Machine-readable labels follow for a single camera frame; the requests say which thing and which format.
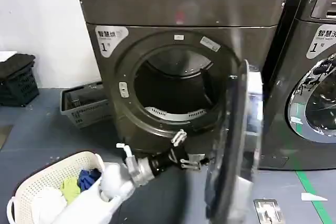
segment black plastic crate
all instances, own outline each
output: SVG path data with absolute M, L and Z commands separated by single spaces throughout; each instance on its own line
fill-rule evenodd
M 39 93 L 33 75 L 34 62 L 0 79 L 0 105 L 25 107 Z
M 78 128 L 111 118 L 102 82 L 62 90 L 60 112 Z

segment white laundry basket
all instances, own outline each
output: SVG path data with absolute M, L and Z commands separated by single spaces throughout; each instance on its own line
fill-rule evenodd
M 105 169 L 103 160 L 98 154 L 92 152 L 80 152 L 62 159 L 55 164 L 42 169 L 26 179 L 17 188 L 15 196 L 7 204 L 7 217 L 10 224 L 34 224 L 31 203 L 34 196 L 44 187 L 60 188 L 62 182 L 69 178 L 79 176 L 82 169 L 97 168 L 100 172 Z

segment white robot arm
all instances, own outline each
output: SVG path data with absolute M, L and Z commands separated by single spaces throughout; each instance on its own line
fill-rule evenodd
M 166 152 L 136 160 L 129 146 L 117 144 L 126 152 L 125 164 L 112 163 L 101 178 L 82 192 L 52 224 L 108 224 L 120 205 L 139 186 L 147 184 L 171 166 L 199 170 L 208 160 L 190 162 L 182 143 L 183 130 L 172 138 L 172 147 Z

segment washing machine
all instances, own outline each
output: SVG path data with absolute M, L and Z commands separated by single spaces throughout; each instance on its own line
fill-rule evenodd
M 284 2 L 80 0 L 120 140 L 159 153 L 183 129 L 188 153 L 209 153 L 234 87 L 261 85 L 238 73 L 263 67 Z
M 261 168 L 336 168 L 336 0 L 287 0 L 263 71 Z

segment gray floor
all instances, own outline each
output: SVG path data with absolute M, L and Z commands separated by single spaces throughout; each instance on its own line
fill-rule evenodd
M 59 114 L 58 103 L 58 89 L 42 89 L 26 108 L 0 107 L 0 126 L 14 125 L 0 151 L 0 170 L 8 176 L 0 179 L 1 224 L 8 223 L 6 204 L 16 185 L 57 157 L 91 150 L 100 154 L 105 162 L 121 161 L 121 151 L 114 148 L 118 138 L 112 122 L 105 121 L 78 130 Z M 203 201 L 205 172 L 171 169 L 138 189 L 114 215 L 112 223 L 206 223 Z M 336 222 L 336 212 L 333 211 L 336 171 L 307 172 L 307 176 L 317 194 L 328 198 L 324 206 Z M 278 200 L 286 223 L 322 223 L 312 203 L 301 201 L 302 192 L 304 188 L 294 172 L 259 171 L 246 223 L 259 223 L 253 199 L 264 197 Z

